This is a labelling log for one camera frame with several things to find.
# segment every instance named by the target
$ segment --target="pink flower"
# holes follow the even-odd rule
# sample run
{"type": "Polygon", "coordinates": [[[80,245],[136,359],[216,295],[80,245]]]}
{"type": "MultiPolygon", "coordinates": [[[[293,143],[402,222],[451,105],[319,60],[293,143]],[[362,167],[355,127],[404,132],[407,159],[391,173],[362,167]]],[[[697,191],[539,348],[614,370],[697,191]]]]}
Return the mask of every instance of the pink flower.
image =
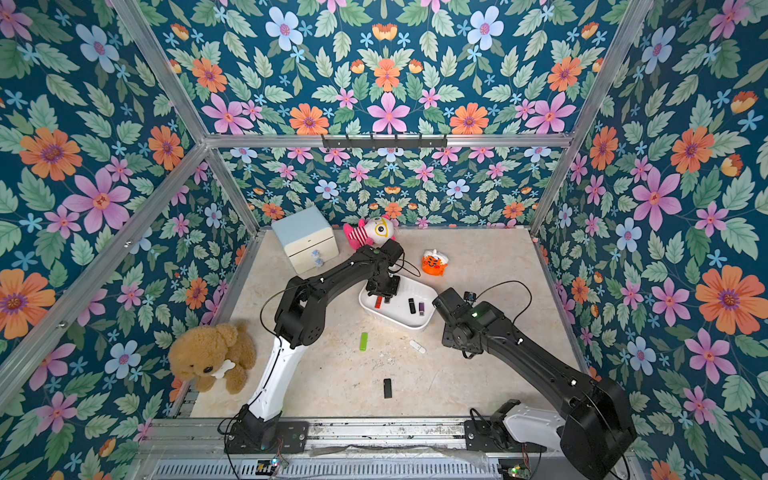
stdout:
{"type": "Polygon", "coordinates": [[[664,290],[658,286],[654,286],[650,289],[654,296],[661,300],[654,303],[654,313],[664,312],[664,318],[667,321],[667,325],[672,326],[677,321],[677,317],[681,319],[690,319],[690,313],[688,309],[681,305],[682,302],[688,300],[690,292],[685,289],[679,289],[677,292],[674,289],[674,282],[671,278],[667,278],[664,281],[664,290]]]}
{"type": "Polygon", "coordinates": [[[69,238],[70,230],[73,232],[79,232],[82,230],[80,225],[77,225],[75,221],[80,218],[79,214],[67,213],[67,209],[63,205],[59,205],[56,209],[56,213],[45,212],[45,218],[49,219],[51,223],[45,230],[48,232],[59,232],[64,240],[69,238]]]}
{"type": "Polygon", "coordinates": [[[725,0],[723,3],[723,13],[718,13],[710,20],[710,27],[715,27],[712,35],[710,35],[710,41],[714,41],[720,35],[723,38],[730,38],[733,35],[736,24],[750,16],[750,8],[745,4],[746,0],[737,0],[735,4],[733,0],[725,0]]]}
{"type": "Polygon", "coordinates": [[[536,130],[537,134],[546,134],[549,133],[549,128],[552,128],[552,131],[563,131],[565,130],[565,122],[561,120],[561,118],[567,117],[568,115],[574,113],[576,111],[576,107],[574,105],[566,105],[563,106],[565,103],[565,92],[560,92],[555,98],[552,99],[552,104],[548,104],[546,100],[539,100],[536,102],[536,113],[541,115],[540,117],[531,117],[530,120],[525,122],[525,126],[528,128],[538,127],[538,130],[536,130]]]}
{"type": "Polygon", "coordinates": [[[142,440],[144,440],[144,438],[146,438],[147,435],[149,435],[151,426],[152,426],[152,419],[148,419],[146,422],[139,425],[138,427],[139,433],[137,433],[136,436],[134,437],[134,442],[141,442],[142,440]]]}
{"type": "Polygon", "coordinates": [[[170,199],[170,204],[176,206],[177,204],[187,204],[186,195],[190,193],[190,188],[187,185],[182,185],[178,192],[170,199]]]}
{"type": "Polygon", "coordinates": [[[123,223],[128,221],[128,210],[122,205],[118,205],[118,202],[128,200],[131,191],[126,187],[112,188],[112,179],[105,168],[96,172],[96,186],[82,175],[75,175],[74,183],[87,196],[70,195],[62,205],[73,212],[88,211],[83,222],[85,231],[88,233],[99,231],[104,220],[110,227],[120,230],[123,223]]]}
{"type": "Polygon", "coordinates": [[[493,158],[496,156],[495,153],[493,153],[493,147],[472,147],[470,150],[469,157],[477,159],[478,163],[481,164],[485,161],[486,158],[493,158]]]}
{"type": "Polygon", "coordinates": [[[51,399],[50,406],[36,408],[35,413],[40,418],[37,435],[48,430],[48,427],[51,427],[53,433],[59,433],[61,427],[64,426],[64,420],[71,419],[78,414],[78,410],[72,406],[77,399],[78,396],[74,393],[65,399],[63,393],[56,392],[51,399]]]}
{"type": "Polygon", "coordinates": [[[581,178],[587,174],[586,164],[586,155],[576,155],[576,160],[571,164],[571,181],[575,182],[577,185],[581,183],[581,178]]]}
{"type": "Polygon", "coordinates": [[[334,164],[341,166],[344,160],[349,160],[349,154],[346,153],[343,148],[321,148],[320,151],[326,154],[324,157],[326,163],[333,162],[334,164]]]}
{"type": "Polygon", "coordinates": [[[661,185],[659,185],[660,181],[661,172],[658,168],[651,167],[648,172],[648,188],[638,185],[632,189],[635,200],[643,202],[634,210],[634,219],[643,220],[650,213],[648,223],[654,231],[658,231],[661,227],[662,210],[668,215],[674,215],[683,209],[677,198],[667,197],[680,183],[680,174],[671,174],[661,185]]]}
{"type": "Polygon", "coordinates": [[[683,389],[683,393],[685,393],[686,398],[689,400],[683,404],[683,407],[688,412],[694,413],[694,418],[699,425],[704,423],[704,420],[707,420],[709,423],[717,422],[715,415],[712,413],[712,410],[717,408],[717,404],[714,400],[704,398],[704,392],[700,386],[696,386],[693,392],[690,389],[683,389]]]}
{"type": "Polygon", "coordinates": [[[178,217],[173,217],[170,221],[174,223],[173,232],[178,234],[179,238],[190,232],[190,221],[184,218],[184,214],[179,214],[178,217]]]}
{"type": "Polygon", "coordinates": [[[291,160],[295,158],[300,164],[304,165],[304,161],[312,160],[312,154],[310,153],[309,148],[288,147],[288,158],[291,160]]]}
{"type": "Polygon", "coordinates": [[[637,302],[643,301],[643,296],[638,292],[640,291],[640,284],[627,280],[627,288],[621,287],[621,294],[624,295],[624,305],[632,305],[632,310],[637,310],[637,302]]]}
{"type": "Polygon", "coordinates": [[[203,113],[211,118],[219,119],[214,123],[214,128],[220,134],[225,134],[229,130],[235,135],[242,135],[242,128],[253,128],[250,120],[238,117],[243,113],[243,105],[239,101],[231,101],[230,106],[227,107],[218,94],[211,94],[210,102],[216,108],[206,105],[203,107],[203,113]]]}
{"type": "Polygon", "coordinates": [[[432,154],[432,158],[435,160],[440,160],[440,164],[445,166],[449,161],[458,161],[457,153],[462,149],[460,147],[446,147],[437,148],[436,150],[437,151],[432,154]]]}
{"type": "Polygon", "coordinates": [[[515,118],[522,117],[523,120],[527,120],[528,115],[533,115],[533,112],[536,110],[536,102],[529,102],[527,99],[523,100],[522,104],[515,105],[515,110],[518,111],[518,113],[515,114],[515,118]]]}
{"type": "Polygon", "coordinates": [[[355,92],[353,91],[346,91],[343,88],[339,89],[339,94],[336,96],[336,100],[338,100],[339,108],[354,108],[354,105],[357,103],[357,98],[355,98],[355,92]]]}
{"type": "Polygon", "coordinates": [[[197,168],[194,171],[194,184],[200,185],[200,182],[207,182],[208,181],[208,174],[205,173],[206,170],[208,170],[208,163],[207,162],[200,162],[200,165],[197,165],[197,168]]]}
{"type": "Polygon", "coordinates": [[[123,294],[118,297],[118,303],[122,303],[126,310],[129,310],[131,305],[141,305],[141,296],[144,295],[144,289],[139,288],[138,283],[123,285],[120,287],[120,290],[123,294]]]}
{"type": "Polygon", "coordinates": [[[293,180],[294,177],[298,177],[299,174],[295,171],[293,171],[293,165],[285,165],[280,164],[280,166],[277,168],[277,171],[280,172],[280,176],[282,178],[287,178],[288,181],[293,180]]]}
{"type": "Polygon", "coordinates": [[[422,90],[422,97],[419,99],[420,104],[424,104],[424,110],[430,107],[437,107],[437,100],[440,100],[440,95],[435,93],[434,88],[430,88],[429,91],[422,90]]]}
{"type": "Polygon", "coordinates": [[[642,159],[634,159],[634,168],[630,170],[629,174],[634,175],[634,182],[637,183],[640,180],[648,180],[648,171],[653,168],[653,165],[648,163],[648,156],[646,155],[642,159]]]}
{"type": "Polygon", "coordinates": [[[214,316],[216,315],[216,311],[219,309],[219,304],[221,303],[221,297],[223,296],[223,290],[220,288],[217,288],[214,292],[214,297],[212,299],[208,299],[205,301],[205,308],[208,309],[207,312],[203,314],[203,318],[200,319],[200,323],[203,325],[210,324],[210,321],[214,319],[214,316]]]}
{"type": "MultiPolygon", "coordinates": [[[[443,3],[448,3],[449,0],[442,0],[443,3]]],[[[422,0],[422,7],[432,7],[432,11],[437,13],[440,9],[440,2],[438,0],[422,0]]]]}
{"type": "Polygon", "coordinates": [[[589,218],[586,219],[585,223],[587,227],[587,233],[589,233],[590,237],[594,237],[594,235],[600,230],[600,226],[598,225],[598,218],[594,214],[589,214],[589,218]]]}
{"type": "Polygon", "coordinates": [[[696,210],[696,216],[702,219],[696,222],[696,228],[699,230],[704,230],[704,233],[706,233],[708,237],[712,237],[716,228],[718,230],[725,230],[728,228],[725,222],[723,222],[723,218],[725,218],[727,215],[727,208],[721,208],[718,210],[717,204],[712,202],[709,204],[706,210],[701,208],[696,210]]]}
{"type": "Polygon", "coordinates": [[[598,178],[595,178],[594,175],[592,175],[592,178],[589,179],[589,185],[587,185],[587,188],[585,188],[584,191],[589,194],[587,196],[587,205],[599,205],[600,196],[605,195],[605,187],[603,187],[603,175],[598,178]]]}
{"type": "Polygon", "coordinates": [[[410,111],[411,108],[405,105],[400,105],[396,108],[395,95],[389,91],[382,95],[381,107],[378,105],[368,107],[368,113],[372,117],[378,118],[377,121],[373,122],[373,131],[375,133],[383,131],[385,127],[387,134],[391,134],[393,128],[399,132],[406,131],[406,123],[400,120],[400,118],[405,117],[410,111]]]}
{"type": "Polygon", "coordinates": [[[430,178],[435,177],[435,174],[432,172],[433,170],[435,170],[434,167],[427,167],[427,165],[422,162],[422,164],[414,170],[414,173],[416,173],[416,180],[421,180],[424,183],[428,182],[430,178]]]}
{"type": "Polygon", "coordinates": [[[248,103],[241,101],[240,106],[243,107],[243,115],[249,115],[251,121],[254,121],[257,118],[259,120],[264,119],[264,116],[261,114],[261,107],[254,104],[253,100],[249,100],[248,103]]]}
{"type": "Polygon", "coordinates": [[[125,159],[118,160],[117,157],[111,158],[111,163],[104,167],[107,171],[112,172],[112,181],[121,181],[124,184],[128,183],[128,177],[134,174],[134,172],[128,168],[128,161],[125,159]]]}
{"type": "Polygon", "coordinates": [[[16,4],[13,0],[2,0],[0,7],[0,31],[6,38],[18,36],[32,41],[32,36],[24,26],[32,25],[32,19],[21,12],[14,13],[16,4]]]}
{"type": "Polygon", "coordinates": [[[581,335],[579,338],[586,346],[590,346],[592,344],[592,332],[589,331],[588,328],[581,327],[581,335]]]}
{"type": "Polygon", "coordinates": [[[565,292],[565,288],[562,288],[562,283],[560,284],[561,288],[556,290],[558,293],[560,293],[560,303],[563,304],[563,309],[565,310],[565,316],[568,318],[568,323],[571,325],[576,325],[576,317],[574,317],[573,310],[576,308],[576,300],[573,300],[572,298],[568,298],[568,294],[565,292]]]}
{"type": "Polygon", "coordinates": [[[104,308],[104,305],[100,304],[105,297],[107,296],[107,289],[100,288],[96,295],[91,299],[91,302],[88,304],[88,308],[83,310],[83,313],[81,313],[78,316],[78,323],[80,326],[85,326],[88,322],[91,321],[91,314],[94,315],[104,315],[104,312],[107,310],[104,308]]]}
{"type": "Polygon", "coordinates": [[[720,372],[727,375],[734,375],[736,369],[733,364],[726,359],[720,357],[727,354],[730,350],[730,344],[725,340],[717,340],[714,345],[710,334],[705,329],[699,329],[699,341],[694,339],[687,339],[685,346],[698,355],[694,355],[690,358],[689,365],[694,370],[701,370],[704,366],[707,367],[707,378],[712,383],[718,383],[720,381],[720,372]]]}
{"type": "Polygon", "coordinates": [[[502,165],[501,162],[498,162],[496,165],[491,164],[488,166],[488,175],[492,180],[495,180],[497,177],[504,177],[504,172],[506,171],[507,167],[502,165]]]}
{"type": "Polygon", "coordinates": [[[42,387],[45,380],[48,379],[48,372],[53,376],[67,375],[67,363],[60,359],[68,357],[72,352],[74,352],[74,343],[65,343],[49,353],[35,370],[35,373],[32,373],[32,377],[29,379],[29,388],[37,390],[42,387]]]}
{"type": "Polygon", "coordinates": [[[357,167],[350,167],[349,172],[351,173],[350,177],[354,178],[358,183],[360,183],[368,178],[368,175],[366,174],[370,172],[370,170],[363,167],[361,164],[357,164],[357,167]]]}

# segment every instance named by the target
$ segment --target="teddy bear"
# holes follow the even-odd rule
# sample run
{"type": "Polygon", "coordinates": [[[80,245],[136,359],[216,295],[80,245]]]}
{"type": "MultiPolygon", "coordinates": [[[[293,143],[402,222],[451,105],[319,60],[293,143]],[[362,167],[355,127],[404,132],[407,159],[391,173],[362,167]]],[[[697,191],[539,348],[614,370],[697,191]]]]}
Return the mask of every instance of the teddy bear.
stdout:
{"type": "Polygon", "coordinates": [[[227,391],[235,394],[243,389],[247,371],[256,364],[256,347],[244,323],[196,326],[170,346],[168,359],[178,379],[197,379],[199,392],[207,392],[217,378],[224,377],[227,391]]]}

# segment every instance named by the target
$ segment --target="marble floor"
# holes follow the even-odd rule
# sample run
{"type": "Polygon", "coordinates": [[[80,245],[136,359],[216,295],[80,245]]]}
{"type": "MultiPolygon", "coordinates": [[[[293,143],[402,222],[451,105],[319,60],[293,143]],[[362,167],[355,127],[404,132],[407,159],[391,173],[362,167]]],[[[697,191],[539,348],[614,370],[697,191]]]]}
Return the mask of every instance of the marble floor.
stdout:
{"type": "MultiPolygon", "coordinates": [[[[504,280],[526,283],[534,298],[518,319],[518,327],[563,362],[578,368],[527,230],[400,230],[397,240],[405,249],[406,259],[415,265],[421,265],[427,249],[436,248],[449,257],[443,277],[422,274],[419,279],[438,293],[451,286],[462,294],[465,290],[480,293],[504,280]]],[[[322,273],[352,254],[341,231],[336,231],[336,242],[341,254],[302,277],[322,273]]],[[[409,276],[405,271],[400,274],[409,276]]],[[[224,381],[218,380],[210,391],[197,397],[191,416],[232,416],[250,398],[273,343],[273,336],[259,324],[259,310],[264,300],[285,288],[294,275],[276,236],[267,231],[231,318],[232,323],[249,324],[248,331],[257,345],[256,366],[241,393],[230,395],[224,381]]],[[[417,333],[371,317],[358,304],[363,287],[361,282],[329,304],[325,331],[308,348],[293,376],[283,416],[466,416],[470,407],[489,415],[512,398],[548,407],[544,397],[500,359],[485,353],[467,360],[458,350],[442,346],[444,323],[439,314],[417,333]],[[359,350],[363,332],[368,333],[365,352],[359,350]],[[409,345],[412,339],[426,348],[426,353],[413,349],[409,345]],[[391,399],[383,395],[386,378],[392,379],[391,399]]],[[[528,294],[512,283],[488,291],[483,300],[513,317],[525,307],[528,294]]],[[[264,310],[264,321],[270,328],[279,301],[278,296],[264,310]]]]}

